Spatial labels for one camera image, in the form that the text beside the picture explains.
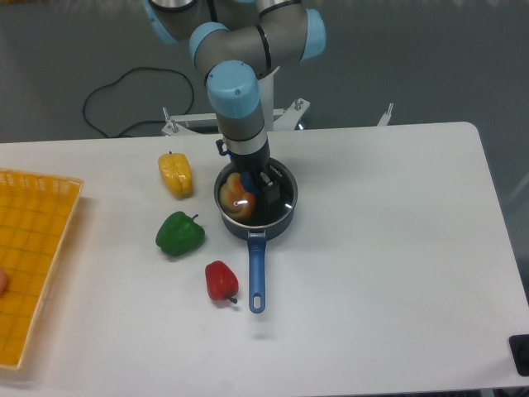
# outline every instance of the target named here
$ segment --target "black object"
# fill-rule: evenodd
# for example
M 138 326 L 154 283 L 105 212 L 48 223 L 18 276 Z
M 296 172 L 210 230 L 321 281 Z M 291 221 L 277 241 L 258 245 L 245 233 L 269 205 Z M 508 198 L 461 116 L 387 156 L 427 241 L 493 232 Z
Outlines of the black object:
M 529 376 L 529 335 L 514 335 L 509 338 L 509 344 L 518 374 Z
M 186 83 L 188 84 L 189 86 L 189 89 L 191 91 L 191 100 L 189 102 L 189 105 L 188 105 L 188 108 L 185 110 L 185 112 L 183 112 L 182 114 L 188 114 L 189 110 L 191 110 L 191 107 L 193 106 L 194 102 L 195 102 L 195 92 L 194 92 L 194 89 L 193 89 L 193 84 L 191 83 L 191 81 L 189 80 L 188 76 L 186 76 L 185 74 L 183 74 L 182 72 L 178 72 L 177 70 L 173 70 L 173 69 L 164 69 L 164 68 L 153 68 L 153 67 L 150 67 L 150 66 L 140 66 L 140 67 L 137 67 L 137 68 L 133 68 L 133 69 L 130 69 L 129 71 L 127 71 L 126 73 L 124 73 L 124 75 L 122 77 L 120 77 L 119 79 L 109 83 L 109 84 L 106 84 L 106 85 L 103 85 L 102 87 L 99 87 L 99 88 L 96 88 L 94 89 L 87 97 L 86 99 L 84 100 L 84 103 L 83 103 L 83 119 L 84 121 L 91 127 L 93 128 L 94 130 L 96 130 L 97 132 L 99 132 L 101 135 L 103 135 L 105 138 L 123 138 L 124 136 L 127 136 L 127 137 L 130 137 L 127 135 L 127 133 L 136 128 L 136 127 L 139 127 L 139 126 L 143 126 L 145 124 L 165 124 L 166 121 L 164 120 L 144 120 L 142 122 L 135 122 L 134 124 L 130 125 L 129 127 L 125 128 L 123 131 L 119 132 L 117 135 L 115 136 L 109 136 L 105 131 L 101 130 L 100 128 L 97 128 L 96 126 L 94 126 L 87 118 L 86 116 L 86 109 L 87 109 L 87 106 L 88 106 L 88 101 L 90 100 L 90 98 L 95 94 L 95 93 L 98 93 L 99 91 L 105 89 L 105 88 L 111 88 L 115 85 L 117 85 L 120 81 L 122 81 L 126 76 L 128 76 L 129 74 L 133 74 L 135 72 L 162 72 L 162 73 L 172 73 L 172 74 L 177 74 L 179 76 L 182 76 L 183 79 L 186 81 Z

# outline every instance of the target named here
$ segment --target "bell pepper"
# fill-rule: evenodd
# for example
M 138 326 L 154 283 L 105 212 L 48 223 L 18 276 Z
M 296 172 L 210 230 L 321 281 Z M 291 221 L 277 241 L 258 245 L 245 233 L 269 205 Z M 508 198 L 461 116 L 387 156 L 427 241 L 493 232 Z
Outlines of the bell pepper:
M 214 261 L 206 266 L 207 294 L 212 300 L 230 300 L 236 304 L 234 296 L 239 292 L 239 281 L 233 271 L 223 261 Z
M 247 221 L 255 209 L 255 195 L 241 183 L 241 174 L 234 172 L 221 187 L 219 202 L 226 215 L 234 221 Z
M 181 256 L 203 244 L 206 233 L 200 225 L 195 223 L 194 219 L 197 216 L 191 218 L 182 211 L 178 211 L 165 219 L 156 234 L 156 245 L 163 253 L 170 256 Z
M 165 186 L 177 199 L 193 193 L 193 178 L 187 157 L 182 153 L 165 153 L 158 159 L 158 169 Z

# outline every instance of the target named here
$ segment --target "black pot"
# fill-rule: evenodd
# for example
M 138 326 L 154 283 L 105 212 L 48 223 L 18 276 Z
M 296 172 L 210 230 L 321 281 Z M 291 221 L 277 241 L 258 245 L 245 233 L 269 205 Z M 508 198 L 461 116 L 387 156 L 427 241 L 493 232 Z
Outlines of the black pot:
M 222 210 L 219 202 L 221 187 L 227 177 L 235 172 L 232 164 L 227 165 L 217 176 L 215 181 L 215 202 L 221 211 L 222 221 L 227 229 L 242 240 L 248 241 L 250 258 L 250 310 L 253 313 L 263 313 L 265 310 L 265 248 L 268 240 L 281 234 L 292 221 L 294 207 L 298 201 L 298 184 L 292 173 L 279 161 L 269 160 L 269 175 L 279 182 L 281 189 L 280 209 L 270 217 L 269 214 L 253 217 L 248 224 L 231 219 Z

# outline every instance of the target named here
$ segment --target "black cable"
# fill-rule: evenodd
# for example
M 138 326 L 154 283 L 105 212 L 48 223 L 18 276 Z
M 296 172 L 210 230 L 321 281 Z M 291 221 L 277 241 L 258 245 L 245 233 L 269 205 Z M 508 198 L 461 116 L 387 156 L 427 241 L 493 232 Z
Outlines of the black cable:
M 130 69 L 128 72 L 126 72 L 122 77 L 120 77 L 119 79 L 117 79 L 116 81 L 113 81 L 107 85 L 103 85 L 102 87 L 99 87 L 99 88 L 96 88 L 94 89 L 87 97 L 86 99 L 84 100 L 84 104 L 83 104 L 83 119 L 84 121 L 91 127 L 93 128 L 94 130 L 96 130 L 97 132 L 99 132 L 101 135 L 103 135 L 105 138 L 122 138 L 124 136 L 127 136 L 127 137 L 131 137 L 129 135 L 127 135 L 127 133 L 136 128 L 136 127 L 139 127 L 139 126 L 143 126 L 145 124 L 164 124 L 166 123 L 165 120 L 144 120 L 142 122 L 136 122 L 134 124 L 132 124 L 131 126 L 125 128 L 123 131 L 121 131 L 119 134 L 115 135 L 115 136 L 109 136 L 106 132 L 104 132 L 103 130 L 97 128 L 96 126 L 94 126 L 89 120 L 88 118 L 86 117 L 86 108 L 87 108 L 87 105 L 88 105 L 88 101 L 90 100 L 90 98 L 95 94 L 95 93 L 98 93 L 99 91 L 105 89 L 105 88 L 111 88 L 115 85 L 117 85 L 120 81 L 122 81 L 126 76 L 128 76 L 129 74 L 132 74 L 132 73 L 135 73 L 135 72 L 140 72 L 140 71 L 143 71 L 143 72 L 167 72 L 167 73 L 173 73 L 173 74 L 178 74 L 180 76 L 182 76 L 185 81 L 188 83 L 189 85 L 189 88 L 191 89 L 191 100 L 189 101 L 189 105 L 188 105 L 188 108 L 185 110 L 184 113 L 182 114 L 188 114 L 188 112 L 191 110 L 191 108 L 193 107 L 193 104 L 195 102 L 195 91 L 193 89 L 193 85 L 191 84 L 191 81 L 189 80 L 188 76 L 186 76 L 184 73 L 182 72 L 178 72 L 177 70 L 174 70 L 174 69 L 163 69 L 163 68 L 154 68 L 154 67 L 150 67 L 150 66 L 140 66 L 140 67 L 137 67 L 137 68 L 133 68 L 133 69 Z
M 209 17 L 213 22 L 218 22 L 217 9 L 213 0 L 207 0 L 207 7 L 209 8 Z

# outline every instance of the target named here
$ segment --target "yellow plastic tray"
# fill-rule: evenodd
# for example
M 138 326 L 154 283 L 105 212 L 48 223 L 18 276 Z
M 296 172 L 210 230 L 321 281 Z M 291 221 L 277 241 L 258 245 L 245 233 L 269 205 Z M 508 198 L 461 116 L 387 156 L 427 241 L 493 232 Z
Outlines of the yellow plastic tray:
M 18 370 L 83 181 L 0 169 L 0 367 Z

